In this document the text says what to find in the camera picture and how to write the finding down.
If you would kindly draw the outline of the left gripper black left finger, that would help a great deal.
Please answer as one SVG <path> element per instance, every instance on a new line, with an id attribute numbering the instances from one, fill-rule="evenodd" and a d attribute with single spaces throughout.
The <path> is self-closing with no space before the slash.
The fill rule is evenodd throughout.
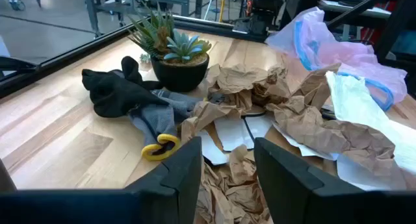
<path id="1" fill-rule="evenodd" d="M 126 187 L 136 199 L 133 224 L 192 224 L 202 174 L 202 139 L 194 137 Z"/>

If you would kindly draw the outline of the grey metal workbench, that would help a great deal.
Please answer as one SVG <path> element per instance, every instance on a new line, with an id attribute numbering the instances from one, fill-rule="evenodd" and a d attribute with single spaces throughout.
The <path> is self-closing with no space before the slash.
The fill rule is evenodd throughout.
<path id="1" fill-rule="evenodd" d="M 181 15 L 189 15 L 189 0 L 150 0 L 156 1 L 159 3 L 171 3 L 181 6 Z M 115 13 L 118 17 L 119 26 L 123 27 L 124 23 L 124 14 L 135 14 L 135 0 L 114 0 L 113 3 L 102 3 L 101 0 L 85 0 L 86 8 L 88 11 L 88 16 L 90 19 L 90 24 L 95 35 L 101 36 L 101 32 L 98 26 L 98 12 L 112 12 Z"/>

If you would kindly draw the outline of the large white paper sheet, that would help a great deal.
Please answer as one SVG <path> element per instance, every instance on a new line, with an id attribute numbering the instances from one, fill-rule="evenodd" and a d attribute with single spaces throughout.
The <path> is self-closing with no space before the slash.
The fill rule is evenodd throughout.
<path id="1" fill-rule="evenodd" d="M 335 116 L 342 121 L 367 125 L 393 143 L 398 166 L 416 177 L 416 130 L 390 120 L 371 97 L 365 79 L 326 72 Z"/>

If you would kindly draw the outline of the pink trash bag blue drawstring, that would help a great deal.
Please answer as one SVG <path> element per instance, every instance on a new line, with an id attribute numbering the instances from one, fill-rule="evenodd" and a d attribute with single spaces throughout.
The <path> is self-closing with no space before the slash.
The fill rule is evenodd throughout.
<path id="1" fill-rule="evenodd" d="M 338 74 L 364 78 L 382 110 L 403 101 L 408 94 L 404 81 L 407 72 L 381 65 L 370 45 L 337 41 L 325 24 L 324 15 L 318 7 L 304 10 L 265 43 L 299 59 L 308 71 L 340 63 Z"/>

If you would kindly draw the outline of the black aluminium table frame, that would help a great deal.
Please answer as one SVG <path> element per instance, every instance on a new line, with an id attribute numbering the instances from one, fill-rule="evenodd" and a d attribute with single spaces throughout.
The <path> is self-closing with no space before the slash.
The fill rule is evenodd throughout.
<path id="1" fill-rule="evenodd" d="M 233 32 L 232 26 L 224 23 L 214 23 L 188 16 L 175 16 L 175 26 L 180 29 L 189 29 L 196 32 L 204 32 L 228 38 L 242 39 L 253 42 L 262 42 L 266 36 L 241 34 Z M 0 77 L 0 99 L 18 90 L 21 90 L 32 83 L 62 69 L 64 66 L 74 63 L 76 60 L 86 57 L 113 42 L 127 36 L 132 25 L 124 25 L 108 34 L 96 36 L 88 43 L 75 47 L 41 63 L 32 63 L 24 59 L 0 56 L 0 71 L 12 71 L 13 73 Z"/>

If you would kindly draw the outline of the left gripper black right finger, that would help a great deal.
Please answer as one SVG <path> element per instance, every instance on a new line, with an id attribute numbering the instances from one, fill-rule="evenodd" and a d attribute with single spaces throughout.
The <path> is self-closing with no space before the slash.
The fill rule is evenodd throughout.
<path id="1" fill-rule="evenodd" d="M 261 189 L 276 224 L 358 224 L 358 188 L 264 139 L 254 140 Z"/>

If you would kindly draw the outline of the brown packing paper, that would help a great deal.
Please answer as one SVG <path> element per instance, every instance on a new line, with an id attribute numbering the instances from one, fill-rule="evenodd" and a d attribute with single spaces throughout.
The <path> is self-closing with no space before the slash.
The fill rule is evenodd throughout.
<path id="1" fill-rule="evenodd" d="M 402 190 L 406 181 L 394 161 L 394 143 L 382 132 L 349 121 L 324 121 L 320 108 L 330 97 L 326 73 L 334 74 L 339 64 L 312 71 L 286 101 L 268 103 L 277 125 L 296 142 L 321 153 L 335 153 L 357 163 L 361 172 L 379 181 L 380 187 Z"/>
<path id="2" fill-rule="evenodd" d="M 254 153 L 240 145 L 221 166 L 202 164 L 194 224 L 274 224 Z"/>
<path id="3" fill-rule="evenodd" d="M 181 124 L 181 141 L 188 142 L 196 133 L 222 117 L 239 119 L 254 110 L 265 111 L 269 103 L 279 104 L 291 96 L 287 70 L 272 66 L 269 70 L 248 68 L 242 64 L 209 68 L 208 97 L 196 103 L 191 117 Z"/>

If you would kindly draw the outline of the cart caster wheel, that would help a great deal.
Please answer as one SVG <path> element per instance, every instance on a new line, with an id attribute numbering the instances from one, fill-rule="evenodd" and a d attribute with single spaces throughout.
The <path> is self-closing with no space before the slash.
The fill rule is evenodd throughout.
<path id="1" fill-rule="evenodd" d="M 8 0 L 11 8 L 15 11 L 24 11 L 25 10 L 25 4 L 21 0 Z"/>

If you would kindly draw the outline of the succulent plant in black pot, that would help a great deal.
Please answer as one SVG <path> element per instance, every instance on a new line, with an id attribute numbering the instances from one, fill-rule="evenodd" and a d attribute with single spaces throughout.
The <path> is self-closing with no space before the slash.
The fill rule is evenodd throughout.
<path id="1" fill-rule="evenodd" d="M 171 12 L 144 8 L 145 15 L 139 12 L 138 20 L 131 20 L 136 31 L 129 39 L 147 52 L 157 79 L 166 89 L 193 91 L 205 77 L 212 44 L 198 35 L 179 32 Z"/>

